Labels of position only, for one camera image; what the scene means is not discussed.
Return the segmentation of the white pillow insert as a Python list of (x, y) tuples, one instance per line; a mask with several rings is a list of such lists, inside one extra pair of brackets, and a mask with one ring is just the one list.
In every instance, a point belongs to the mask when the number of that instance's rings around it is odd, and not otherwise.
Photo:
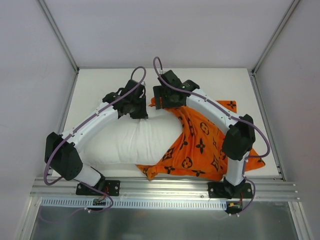
[(90, 166), (155, 165), (180, 137), (183, 127), (171, 112), (147, 107), (147, 119), (123, 116), (97, 133), (80, 152)]

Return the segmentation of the orange patterned pillowcase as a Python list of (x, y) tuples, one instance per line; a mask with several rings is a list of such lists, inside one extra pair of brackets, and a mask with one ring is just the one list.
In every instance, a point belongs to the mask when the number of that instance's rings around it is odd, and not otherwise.
[(180, 121), (182, 133), (158, 163), (138, 164), (137, 168), (148, 180), (168, 174), (221, 181), (228, 169), (228, 158), (222, 151), (225, 135), (190, 107), (168, 108), (167, 112)]

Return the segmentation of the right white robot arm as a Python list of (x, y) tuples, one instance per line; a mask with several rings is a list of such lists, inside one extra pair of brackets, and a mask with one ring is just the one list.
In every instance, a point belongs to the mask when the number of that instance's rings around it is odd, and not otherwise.
[(215, 124), (224, 135), (221, 151), (227, 157), (227, 171), (222, 186), (214, 191), (223, 198), (236, 197), (246, 183), (245, 165), (256, 141), (252, 117), (228, 110), (208, 97), (192, 80), (181, 82), (172, 70), (155, 72), (161, 83), (153, 89), (157, 108), (187, 106)]

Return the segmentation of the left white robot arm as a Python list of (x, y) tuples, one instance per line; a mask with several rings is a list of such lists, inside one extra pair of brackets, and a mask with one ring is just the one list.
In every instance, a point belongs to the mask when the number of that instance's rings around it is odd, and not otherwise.
[(83, 163), (80, 152), (106, 126), (124, 115), (146, 119), (146, 94), (142, 81), (128, 80), (125, 87), (108, 93), (81, 123), (57, 134), (50, 133), (45, 143), (45, 170), (52, 168), (62, 179), (82, 183), (93, 195), (104, 193), (106, 178)]

